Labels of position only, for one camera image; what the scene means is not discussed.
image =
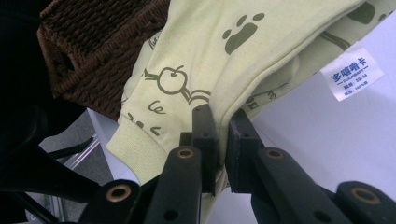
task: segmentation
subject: ribbed cuff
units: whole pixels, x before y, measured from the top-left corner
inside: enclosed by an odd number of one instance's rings
[[[135,123],[120,116],[120,127],[106,148],[137,176],[141,185],[163,171],[167,153]]]

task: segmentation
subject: white surface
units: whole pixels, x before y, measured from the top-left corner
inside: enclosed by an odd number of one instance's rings
[[[386,74],[367,90],[339,103],[324,77],[315,75],[254,120],[265,145],[287,150],[318,184],[330,190],[340,182],[359,180],[396,199],[395,24],[393,14],[362,40]],[[135,179],[105,150],[117,122],[89,113],[113,177]],[[257,223],[249,196],[225,190],[209,223]]]

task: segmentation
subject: clothing tag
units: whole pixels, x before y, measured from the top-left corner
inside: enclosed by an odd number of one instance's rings
[[[384,76],[374,58],[359,42],[322,68],[320,73],[325,76],[332,94],[339,102]]]

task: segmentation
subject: light green fabric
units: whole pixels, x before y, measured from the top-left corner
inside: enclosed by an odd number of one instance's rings
[[[191,111],[209,103],[222,166],[228,123],[238,108],[254,117],[365,36],[395,5],[173,0],[168,22],[145,43],[125,86],[120,127],[107,148],[146,183],[161,173],[180,133],[191,132]],[[224,168],[217,183],[219,195]],[[203,221],[215,199],[204,197]]]

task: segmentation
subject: wicker basket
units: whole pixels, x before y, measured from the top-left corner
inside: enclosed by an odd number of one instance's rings
[[[38,39],[55,97],[112,119],[143,43],[160,31],[170,0],[55,0]]]

